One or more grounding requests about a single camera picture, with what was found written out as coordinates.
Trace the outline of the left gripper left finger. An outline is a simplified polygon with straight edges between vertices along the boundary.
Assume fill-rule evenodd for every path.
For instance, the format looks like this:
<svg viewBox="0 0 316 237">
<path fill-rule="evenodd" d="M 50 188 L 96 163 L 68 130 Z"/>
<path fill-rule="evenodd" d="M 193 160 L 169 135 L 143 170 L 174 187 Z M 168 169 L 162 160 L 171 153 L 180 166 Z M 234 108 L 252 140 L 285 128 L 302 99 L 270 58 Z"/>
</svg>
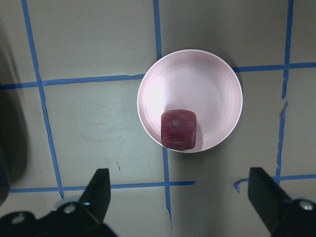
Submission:
<svg viewBox="0 0 316 237">
<path fill-rule="evenodd" d="M 110 174 L 108 168 L 97 169 L 80 197 L 80 203 L 97 220 L 104 220 L 110 204 Z"/>
</svg>

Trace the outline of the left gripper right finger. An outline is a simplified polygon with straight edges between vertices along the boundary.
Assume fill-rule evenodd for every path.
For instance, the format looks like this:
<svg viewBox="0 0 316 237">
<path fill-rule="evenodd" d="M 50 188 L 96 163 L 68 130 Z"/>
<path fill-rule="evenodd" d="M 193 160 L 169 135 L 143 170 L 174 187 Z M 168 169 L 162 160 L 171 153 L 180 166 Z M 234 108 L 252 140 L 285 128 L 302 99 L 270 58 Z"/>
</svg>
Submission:
<svg viewBox="0 0 316 237">
<path fill-rule="evenodd" d="M 291 197 L 260 167 L 249 170 L 248 199 L 268 230 L 277 229 Z"/>
</svg>

